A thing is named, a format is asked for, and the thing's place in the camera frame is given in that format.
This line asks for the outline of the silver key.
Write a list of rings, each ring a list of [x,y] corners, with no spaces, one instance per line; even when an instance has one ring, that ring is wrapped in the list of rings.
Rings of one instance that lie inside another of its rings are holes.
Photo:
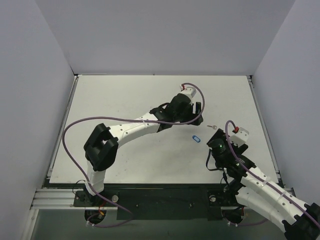
[[[207,125],[207,127],[212,128],[212,129],[214,129],[214,130],[217,129],[217,126],[216,126],[216,125]]]

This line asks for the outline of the blue key tag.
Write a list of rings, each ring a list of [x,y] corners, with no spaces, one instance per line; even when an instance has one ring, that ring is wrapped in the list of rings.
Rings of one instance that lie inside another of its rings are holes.
[[[197,143],[200,143],[200,142],[201,142],[201,139],[200,139],[198,136],[196,136],[196,135],[193,135],[193,136],[192,136],[192,139],[193,139],[195,142],[197,142]]]

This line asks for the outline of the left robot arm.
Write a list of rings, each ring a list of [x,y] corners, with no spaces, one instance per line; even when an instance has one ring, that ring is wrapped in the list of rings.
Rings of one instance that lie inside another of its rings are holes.
[[[179,93],[171,102],[137,118],[137,122],[113,126],[98,124],[83,147],[89,179],[85,184],[85,200],[92,206],[102,202],[106,170],[114,164],[121,146],[144,135],[169,129],[173,123],[199,126],[203,122],[201,110],[202,103],[193,103],[192,95]]]

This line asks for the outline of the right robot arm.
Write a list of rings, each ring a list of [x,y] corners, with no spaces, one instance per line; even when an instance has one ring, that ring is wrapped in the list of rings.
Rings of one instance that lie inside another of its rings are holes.
[[[288,240],[316,240],[320,236],[320,207],[296,198],[271,180],[249,158],[249,133],[236,128],[227,136],[222,129],[207,142],[217,170],[232,179],[223,192],[224,201],[248,207],[277,226]]]

